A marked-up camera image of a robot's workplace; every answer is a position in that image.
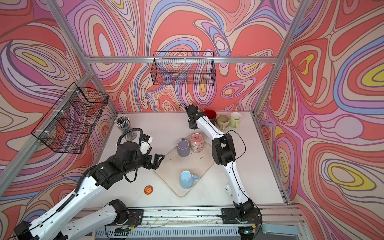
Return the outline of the black mug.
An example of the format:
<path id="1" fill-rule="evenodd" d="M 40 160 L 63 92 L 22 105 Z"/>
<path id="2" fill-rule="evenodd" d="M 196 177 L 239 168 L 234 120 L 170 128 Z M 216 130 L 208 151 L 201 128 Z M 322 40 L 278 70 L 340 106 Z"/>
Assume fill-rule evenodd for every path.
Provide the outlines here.
<path id="1" fill-rule="evenodd" d="M 214 110 L 205 110 L 204 113 L 209 118 L 211 123 L 215 124 L 217 119 L 217 113 Z"/>

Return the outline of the cream round mug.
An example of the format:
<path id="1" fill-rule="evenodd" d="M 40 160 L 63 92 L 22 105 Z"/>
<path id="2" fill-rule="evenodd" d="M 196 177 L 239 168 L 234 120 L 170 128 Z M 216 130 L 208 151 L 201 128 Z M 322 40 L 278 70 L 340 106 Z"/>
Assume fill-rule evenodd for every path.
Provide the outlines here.
<path id="1" fill-rule="evenodd" d="M 230 118 L 227 115 L 219 115 L 216 119 L 216 126 L 221 132 L 225 132 L 230 125 Z"/>

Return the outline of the light blue mug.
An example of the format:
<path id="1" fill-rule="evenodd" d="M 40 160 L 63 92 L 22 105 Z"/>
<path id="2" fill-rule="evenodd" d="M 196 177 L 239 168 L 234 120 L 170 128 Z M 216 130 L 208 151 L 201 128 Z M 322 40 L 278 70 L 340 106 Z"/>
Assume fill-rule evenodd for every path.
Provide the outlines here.
<path id="1" fill-rule="evenodd" d="M 181 188 L 190 189 L 198 182 L 200 178 L 196 175 L 193 175 L 190 171 L 182 171 L 179 179 Z"/>

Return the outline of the light green mug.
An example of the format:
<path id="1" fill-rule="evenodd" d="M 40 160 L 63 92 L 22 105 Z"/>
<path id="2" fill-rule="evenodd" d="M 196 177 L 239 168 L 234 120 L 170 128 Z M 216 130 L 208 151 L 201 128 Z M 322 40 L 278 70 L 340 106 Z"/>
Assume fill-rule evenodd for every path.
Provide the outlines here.
<path id="1" fill-rule="evenodd" d="M 242 115 L 238 112 L 230 114 L 230 126 L 231 128 L 237 128 L 242 120 Z"/>

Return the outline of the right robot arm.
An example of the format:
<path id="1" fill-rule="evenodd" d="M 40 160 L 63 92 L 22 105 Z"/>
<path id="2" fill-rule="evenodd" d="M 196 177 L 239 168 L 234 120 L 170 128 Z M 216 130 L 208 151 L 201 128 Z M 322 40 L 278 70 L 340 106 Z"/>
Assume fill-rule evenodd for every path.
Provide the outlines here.
<path id="1" fill-rule="evenodd" d="M 219 130 L 204 112 L 195 105 L 183 107 L 188 115 L 189 128 L 199 129 L 211 140 L 212 156 L 226 174 L 236 210 L 236 219 L 244 222 L 253 214 L 255 204 L 246 193 L 236 165 L 236 150 L 231 134 Z"/>

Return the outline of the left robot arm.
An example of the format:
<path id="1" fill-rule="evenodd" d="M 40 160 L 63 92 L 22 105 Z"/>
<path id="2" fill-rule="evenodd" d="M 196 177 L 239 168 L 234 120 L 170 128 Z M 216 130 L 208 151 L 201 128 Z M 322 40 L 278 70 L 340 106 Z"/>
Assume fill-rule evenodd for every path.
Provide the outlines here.
<path id="1" fill-rule="evenodd" d="M 53 208 L 32 222 L 23 221 L 15 229 L 18 240 L 78 240 L 86 234 L 109 224 L 124 225 L 129 219 L 127 206 L 119 199 L 101 210 L 73 220 L 89 202 L 104 193 L 127 173 L 140 168 L 156 170 L 164 155 L 151 155 L 147 142 L 125 142 L 106 161 L 86 170 L 75 189 Z"/>

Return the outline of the pink patterned mug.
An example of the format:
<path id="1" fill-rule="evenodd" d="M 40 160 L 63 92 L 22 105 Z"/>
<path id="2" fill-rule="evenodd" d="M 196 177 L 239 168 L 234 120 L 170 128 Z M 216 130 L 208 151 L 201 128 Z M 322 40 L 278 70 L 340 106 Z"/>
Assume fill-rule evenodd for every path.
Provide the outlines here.
<path id="1" fill-rule="evenodd" d="M 200 153 L 204 149 L 204 137 L 202 134 L 195 133 L 190 138 L 191 151 L 193 153 Z"/>

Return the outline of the purple mug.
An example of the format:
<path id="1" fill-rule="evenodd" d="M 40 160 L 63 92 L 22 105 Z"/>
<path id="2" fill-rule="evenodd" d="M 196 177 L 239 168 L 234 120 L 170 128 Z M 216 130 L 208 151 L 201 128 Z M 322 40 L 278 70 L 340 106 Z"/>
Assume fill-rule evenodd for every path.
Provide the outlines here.
<path id="1" fill-rule="evenodd" d="M 180 157 L 187 157 L 190 154 L 190 144 L 186 139 L 181 139 L 178 142 L 177 152 Z"/>

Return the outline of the metal pen holder cup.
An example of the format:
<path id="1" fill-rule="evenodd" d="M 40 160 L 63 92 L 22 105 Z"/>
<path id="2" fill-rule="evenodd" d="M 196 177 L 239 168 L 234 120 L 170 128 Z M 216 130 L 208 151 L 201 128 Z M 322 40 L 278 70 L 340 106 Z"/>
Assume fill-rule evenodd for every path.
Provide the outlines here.
<path id="1" fill-rule="evenodd" d="M 122 133 L 127 132 L 131 129 L 131 121 L 129 117 L 121 115 L 115 119 L 115 125 L 122 131 Z M 124 136 L 126 141 L 133 141 L 137 137 L 136 132 L 130 132 Z"/>

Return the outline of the small white object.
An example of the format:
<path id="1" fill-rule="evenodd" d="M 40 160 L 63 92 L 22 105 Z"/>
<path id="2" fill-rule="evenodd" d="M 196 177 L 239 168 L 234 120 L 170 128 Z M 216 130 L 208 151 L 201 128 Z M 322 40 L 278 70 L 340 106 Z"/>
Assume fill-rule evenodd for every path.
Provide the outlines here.
<path id="1" fill-rule="evenodd" d="M 230 197 L 233 196 L 233 194 L 232 194 L 232 189 L 231 189 L 231 187 L 230 187 L 229 184 L 226 184 L 226 185 L 225 185 L 225 190 L 226 190 L 226 193 L 227 193 Z"/>

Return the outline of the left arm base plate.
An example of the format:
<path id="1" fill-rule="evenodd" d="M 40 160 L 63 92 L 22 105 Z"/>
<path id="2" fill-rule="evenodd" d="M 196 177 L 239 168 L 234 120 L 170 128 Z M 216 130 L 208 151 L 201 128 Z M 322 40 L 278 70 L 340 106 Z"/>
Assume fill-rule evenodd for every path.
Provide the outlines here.
<path id="1" fill-rule="evenodd" d="M 137 227 L 142 224 L 144 209 L 119 211 L 116 218 L 108 225 Z"/>

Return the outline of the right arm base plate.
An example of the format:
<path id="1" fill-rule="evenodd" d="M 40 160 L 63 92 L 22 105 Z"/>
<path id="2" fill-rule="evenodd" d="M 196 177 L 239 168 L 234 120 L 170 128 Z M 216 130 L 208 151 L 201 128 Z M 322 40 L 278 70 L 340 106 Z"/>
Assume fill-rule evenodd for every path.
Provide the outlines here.
<path id="1" fill-rule="evenodd" d="M 249 215 L 240 219 L 235 208 L 222 208 L 221 214 L 217 215 L 222 219 L 223 224 L 252 224 L 259 225 L 263 222 L 260 209 L 254 208 Z"/>

